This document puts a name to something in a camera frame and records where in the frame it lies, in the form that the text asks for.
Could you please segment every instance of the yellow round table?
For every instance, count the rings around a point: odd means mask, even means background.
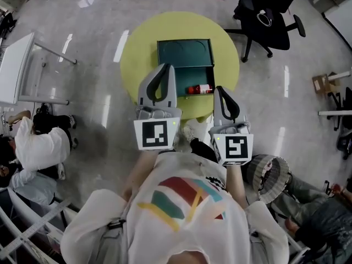
[[[232,39],[214,21],[191,12],[166,12],[151,17],[128,37],[120,68],[124,87],[137,102],[139,84],[158,66],[157,41],[210,39],[214,56],[215,85],[234,90],[239,59]],[[199,118],[213,111],[213,95],[179,97],[182,119]]]

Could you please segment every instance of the table leg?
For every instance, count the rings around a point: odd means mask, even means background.
[[[343,77],[351,76],[351,74],[352,74],[352,68],[351,68],[351,71],[346,71],[345,73],[339,73],[339,74],[336,74],[336,75],[328,76],[328,80],[329,81],[333,81],[333,80],[340,79],[340,78],[343,78]]]
[[[49,51],[49,52],[51,52],[51,53],[53,53],[53,54],[55,54],[55,55],[57,55],[57,56],[59,56],[59,57],[62,57],[66,61],[69,61],[69,62],[71,62],[73,64],[77,63],[76,59],[72,59],[72,58],[68,57],[64,53],[60,53],[60,52],[58,52],[56,50],[50,49],[45,43],[43,43],[42,41],[38,40],[37,38],[34,39],[34,44],[39,46],[39,47],[41,47],[41,48],[43,48],[43,49],[45,49],[45,50],[47,50],[47,51]]]
[[[32,97],[32,96],[19,96],[19,101],[22,102],[35,102],[35,103],[55,103],[58,105],[68,105],[70,102],[68,100],[51,99],[45,97]]]
[[[318,116],[352,116],[352,111],[320,111]]]

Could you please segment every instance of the red bottle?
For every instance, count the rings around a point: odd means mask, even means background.
[[[188,87],[188,94],[208,94],[213,91],[213,87],[209,84],[200,84]]]

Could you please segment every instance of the gray pants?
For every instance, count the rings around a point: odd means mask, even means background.
[[[286,187],[287,192],[294,195],[295,201],[285,192],[281,193],[273,203],[299,226],[309,219],[314,212],[328,199],[328,196],[316,187],[292,175],[291,183]]]

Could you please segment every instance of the green box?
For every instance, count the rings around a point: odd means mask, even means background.
[[[194,96],[186,90],[198,84],[215,88],[210,39],[163,40],[157,41],[157,47],[158,63],[175,67],[177,96]]]

